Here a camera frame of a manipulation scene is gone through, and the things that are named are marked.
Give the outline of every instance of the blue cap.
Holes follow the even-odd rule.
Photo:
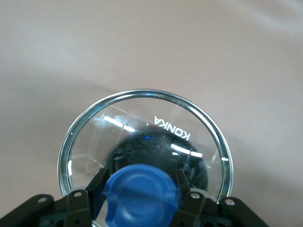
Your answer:
[[[178,210],[177,186],[164,171],[135,164],[106,182],[108,227],[167,227]]]

